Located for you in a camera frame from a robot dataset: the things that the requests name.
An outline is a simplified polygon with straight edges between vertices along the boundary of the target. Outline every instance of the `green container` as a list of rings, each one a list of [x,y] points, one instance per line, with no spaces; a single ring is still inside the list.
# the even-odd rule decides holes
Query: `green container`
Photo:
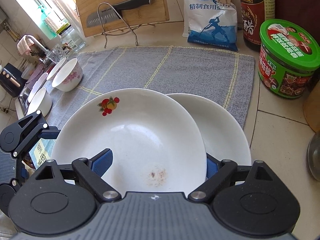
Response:
[[[265,21],[260,28],[259,76],[274,93],[298,98],[320,66],[320,47],[298,25],[279,19]]]

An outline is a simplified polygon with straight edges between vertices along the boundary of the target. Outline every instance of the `jar lid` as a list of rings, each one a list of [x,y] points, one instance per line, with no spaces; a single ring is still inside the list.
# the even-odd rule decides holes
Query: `jar lid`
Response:
[[[260,28],[261,42],[284,63],[300,70],[314,71],[320,65],[320,47],[298,25],[279,19],[265,21]]]
[[[71,24],[67,22],[67,23],[65,23],[64,25],[62,25],[61,28],[58,29],[56,33],[57,33],[58,35],[61,35],[61,34],[64,33],[64,31],[66,31],[70,26],[71,26]]]

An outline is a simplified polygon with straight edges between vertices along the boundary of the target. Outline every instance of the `cutting board stand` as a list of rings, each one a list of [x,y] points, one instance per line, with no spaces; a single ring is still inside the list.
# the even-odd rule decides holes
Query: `cutting board stand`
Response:
[[[109,5],[109,6],[115,11],[116,15],[124,22],[124,24],[127,26],[127,28],[129,29],[129,31],[127,31],[127,32],[125,32],[125,33],[121,33],[121,34],[116,34],[116,35],[114,35],[114,34],[107,34],[107,33],[106,33],[106,30],[104,29],[104,26],[103,26],[103,24],[102,24],[102,22],[101,22],[101,20],[100,20],[101,17],[100,17],[100,14],[99,14],[99,8],[100,8],[100,6],[103,5],[103,4]],[[138,26],[135,27],[135,28],[131,28],[131,27],[129,26],[129,24],[128,24],[128,23],[122,18],[122,16],[117,12],[117,10],[116,10],[110,3],[107,3],[107,2],[102,2],[102,3],[100,3],[100,4],[98,5],[97,13],[98,13],[98,18],[99,18],[99,20],[100,20],[100,24],[101,24],[101,27],[102,27],[102,30],[103,30],[103,34],[104,34],[104,36],[105,36],[105,38],[106,38],[106,43],[104,44],[104,48],[107,48],[107,43],[108,43],[108,37],[107,37],[107,36],[120,36],[120,35],[127,34],[127,33],[129,33],[129,32],[132,32],[132,33],[133,33],[133,35],[134,35],[134,37],[135,37],[135,39],[136,39],[136,46],[139,45],[139,43],[138,43],[138,37],[137,37],[136,33],[134,32],[134,30],[137,29],[137,28],[139,28],[141,25],[138,25]],[[151,23],[147,23],[147,25],[156,26],[155,24],[151,24]]]

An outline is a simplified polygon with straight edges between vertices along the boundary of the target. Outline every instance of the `white and blue bag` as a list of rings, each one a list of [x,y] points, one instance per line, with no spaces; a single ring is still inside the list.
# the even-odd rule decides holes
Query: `white and blue bag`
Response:
[[[188,42],[212,44],[238,51],[237,11],[235,6],[218,6],[216,0],[184,0]]]

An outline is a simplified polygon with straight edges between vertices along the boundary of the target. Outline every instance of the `black knife handle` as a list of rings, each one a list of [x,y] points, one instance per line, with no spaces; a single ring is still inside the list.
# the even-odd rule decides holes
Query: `black knife handle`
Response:
[[[153,4],[153,2],[154,0],[127,0],[114,4],[113,7],[119,12],[121,10],[135,9],[146,4]]]

